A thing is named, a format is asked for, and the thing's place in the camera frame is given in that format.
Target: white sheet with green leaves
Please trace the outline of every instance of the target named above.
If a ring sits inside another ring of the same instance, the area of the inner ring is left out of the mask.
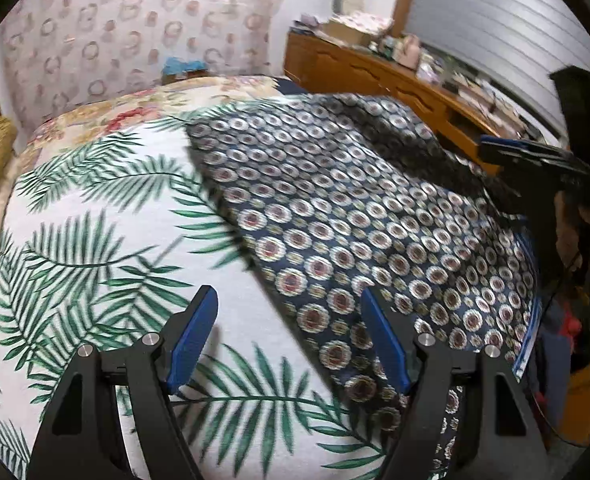
[[[118,348],[157,331],[208,284],[219,315],[175,406],[204,478],[374,478],[379,430],[333,398],[209,202],[182,124],[163,121],[16,183],[0,243],[0,458],[25,477],[82,343]],[[128,393],[117,394],[131,465],[148,478]]]

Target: red object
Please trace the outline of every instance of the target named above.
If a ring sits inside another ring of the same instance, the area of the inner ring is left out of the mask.
[[[566,336],[571,342],[571,352],[574,352],[574,339],[582,331],[582,322],[566,310],[564,322],[559,331],[560,335]]]

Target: blue fabric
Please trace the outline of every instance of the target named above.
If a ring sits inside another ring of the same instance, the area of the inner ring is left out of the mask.
[[[303,94],[187,132],[264,283],[352,402],[402,407],[361,317],[371,285],[417,332],[455,349],[493,344],[517,372],[539,319],[530,247],[495,208],[502,184],[446,152],[410,108]],[[449,392],[436,470],[462,394]]]
[[[203,61],[184,61],[179,57],[169,57],[162,69],[164,75],[175,75],[183,72],[196,72],[198,70],[208,70],[208,65]]]

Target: patterned wallpaper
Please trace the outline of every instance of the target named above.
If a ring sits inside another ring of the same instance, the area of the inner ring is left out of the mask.
[[[0,26],[21,126],[159,84],[169,56],[265,73],[283,0],[20,0]]]

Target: blue gripper pad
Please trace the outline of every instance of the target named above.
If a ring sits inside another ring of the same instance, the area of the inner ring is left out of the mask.
[[[371,335],[375,353],[379,357],[389,384],[398,394],[407,394],[413,383],[406,370],[406,353],[371,288],[361,293],[361,317]]]
[[[480,144],[495,144],[495,145],[504,145],[504,146],[522,146],[521,140],[516,139],[504,139],[503,137],[493,137],[490,135],[482,135],[479,137]]]
[[[173,349],[171,369],[166,380],[169,391],[175,393],[190,380],[216,317],[217,293],[210,288]]]

